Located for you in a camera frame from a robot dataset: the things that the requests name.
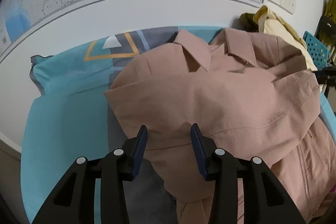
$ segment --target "blue ocean on map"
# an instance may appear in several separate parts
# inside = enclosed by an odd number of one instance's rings
[[[11,42],[15,42],[30,28],[30,22],[26,17],[26,11],[21,8],[12,9],[5,14],[5,25]]]

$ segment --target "gray fabric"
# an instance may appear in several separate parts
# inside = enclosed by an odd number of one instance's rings
[[[108,107],[109,151],[121,148],[126,136]],[[124,182],[125,201],[131,224],[177,224],[175,199],[148,160],[143,160],[133,182]]]
[[[31,61],[31,70],[30,70],[30,73],[29,73],[29,77],[32,80],[32,82],[36,85],[36,87],[38,88],[38,90],[41,93],[41,95],[43,95],[44,94],[44,88],[42,87],[41,83],[38,82],[38,80],[36,80],[35,75],[33,73],[33,68],[37,64],[37,62],[36,62],[36,56],[32,56],[30,58],[30,61]]]
[[[113,83],[113,81],[115,80],[115,78],[118,76],[119,73],[120,73],[120,70],[117,70],[110,75],[109,86]]]
[[[173,42],[178,32],[178,27],[161,27],[142,30],[150,49],[161,46],[166,42]]]
[[[129,32],[129,35],[132,37],[134,44],[136,45],[136,48],[138,49],[139,53],[142,54],[146,51],[144,45],[141,42],[141,39],[136,31]]]

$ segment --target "blue bedsheet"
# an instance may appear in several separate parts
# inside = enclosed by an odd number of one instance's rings
[[[134,56],[172,42],[179,28],[164,27],[119,34],[116,38],[120,47],[103,48],[107,39],[103,38],[56,56],[32,57],[31,79],[42,95],[31,106],[22,143],[21,190],[30,222],[77,157],[97,159],[122,145],[126,137],[103,92]],[[221,30],[220,27],[184,28],[207,42]],[[150,166],[142,166],[142,170],[151,172]],[[176,211],[171,214],[174,206],[171,197],[163,192],[163,184],[160,187],[154,190],[160,194],[155,200],[162,201],[156,202],[153,209],[158,212],[147,210],[148,215],[142,212],[142,218],[146,220],[147,217],[148,223],[176,223]],[[138,198],[134,192],[129,190],[127,195],[127,206],[131,210],[132,199]],[[99,200],[98,190],[95,223],[100,223]],[[149,197],[146,201],[143,196],[142,201],[144,206],[153,202]],[[165,215],[164,219],[151,221],[159,218],[158,214]]]

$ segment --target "yellow cloth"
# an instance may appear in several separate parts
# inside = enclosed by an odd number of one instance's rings
[[[280,16],[271,11],[267,6],[261,7],[253,17],[254,23],[258,24],[259,32],[276,35],[288,44],[299,49],[306,59],[307,69],[316,71],[317,68],[307,51],[306,42],[298,35],[294,28]]]

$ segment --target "cloth pile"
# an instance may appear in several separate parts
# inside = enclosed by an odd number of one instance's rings
[[[306,59],[308,69],[316,71],[313,59],[307,51],[306,42],[299,36],[296,30],[288,24],[281,16],[270,10],[267,6],[262,6],[254,14],[242,14],[240,21],[249,31],[256,31],[266,34],[276,35],[285,40],[288,44],[294,46],[302,52]]]
[[[147,126],[144,157],[176,197],[180,224],[208,223],[214,192],[198,171],[193,123],[235,157],[261,157],[307,222],[336,184],[318,83],[300,47],[281,37],[226,28],[208,45],[181,29],[173,43],[136,56],[105,96],[128,138]]]

